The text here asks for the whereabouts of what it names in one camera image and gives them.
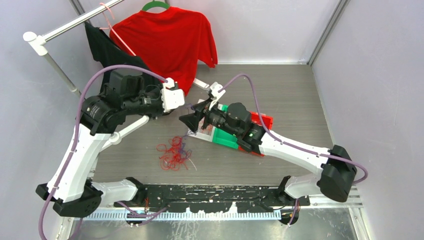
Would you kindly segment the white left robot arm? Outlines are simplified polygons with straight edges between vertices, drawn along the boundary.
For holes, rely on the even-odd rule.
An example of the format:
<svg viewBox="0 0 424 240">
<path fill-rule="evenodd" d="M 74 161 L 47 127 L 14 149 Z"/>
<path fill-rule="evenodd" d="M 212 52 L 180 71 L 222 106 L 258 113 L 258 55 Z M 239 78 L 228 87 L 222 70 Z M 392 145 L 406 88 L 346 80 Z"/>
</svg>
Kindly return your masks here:
<svg viewBox="0 0 424 240">
<path fill-rule="evenodd" d="M 85 218 L 99 207 L 146 202 L 144 185 L 133 177 L 94 182 L 89 173 L 104 145 L 127 116 L 162 116 L 163 82 L 146 73 L 124 75 L 108 71 L 97 95 L 79 103 L 73 136 L 59 169 L 36 193 L 61 217 Z"/>
</svg>

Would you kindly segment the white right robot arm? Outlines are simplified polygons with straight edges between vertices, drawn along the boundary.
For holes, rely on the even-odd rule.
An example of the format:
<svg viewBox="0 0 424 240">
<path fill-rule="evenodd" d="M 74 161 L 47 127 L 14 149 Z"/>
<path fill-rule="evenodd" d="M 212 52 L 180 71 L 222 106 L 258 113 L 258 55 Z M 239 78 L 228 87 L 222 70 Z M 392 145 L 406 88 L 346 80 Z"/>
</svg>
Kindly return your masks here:
<svg viewBox="0 0 424 240">
<path fill-rule="evenodd" d="M 340 203 L 347 201 L 358 170 L 344 147 L 316 147 L 266 131 L 252 121 L 252 113 L 240 102 L 230 104 L 225 111 L 210 108 L 210 103 L 205 100 L 195 104 L 194 111 L 179 120 L 192 132 L 198 131 L 200 122 L 203 129 L 216 127 L 236 137 L 237 145 L 248 153 L 282 159 L 310 172 L 283 178 L 277 192 L 281 204 L 288 206 L 296 199 L 316 194 Z"/>
</svg>

